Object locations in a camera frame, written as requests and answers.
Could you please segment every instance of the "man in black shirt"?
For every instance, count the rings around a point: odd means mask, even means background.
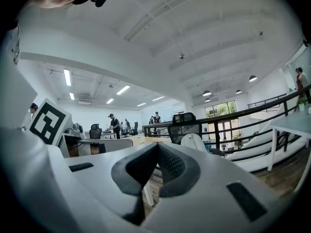
[[[160,123],[161,122],[161,117],[159,116],[159,112],[156,111],[155,112],[155,117],[154,117],[154,123]]]
[[[120,139],[119,120],[117,120],[113,114],[110,114],[108,117],[112,119],[110,125],[112,126],[113,132],[116,133],[117,139]]]

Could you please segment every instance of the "dark hair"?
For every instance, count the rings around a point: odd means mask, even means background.
[[[32,103],[32,105],[30,106],[30,109],[38,109],[38,105],[36,105],[35,103]]]

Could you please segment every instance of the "white shirt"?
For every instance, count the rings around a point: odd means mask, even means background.
[[[305,87],[307,87],[309,85],[309,80],[307,78],[307,75],[304,72],[302,72],[299,75],[298,79],[301,81],[303,88],[305,88]]]

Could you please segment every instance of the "person in white shirt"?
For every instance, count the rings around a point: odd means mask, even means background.
[[[298,79],[301,81],[303,88],[307,87],[310,84],[307,75],[303,72],[301,67],[298,68],[297,72],[299,74]],[[305,91],[305,94],[306,94],[306,98],[308,100],[308,103],[311,103],[310,90]]]

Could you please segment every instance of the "potted plant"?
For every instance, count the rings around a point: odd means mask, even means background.
[[[305,104],[306,104],[306,98],[301,98],[299,101],[298,101],[298,105],[299,105],[299,110],[300,111],[304,111],[305,110]]]

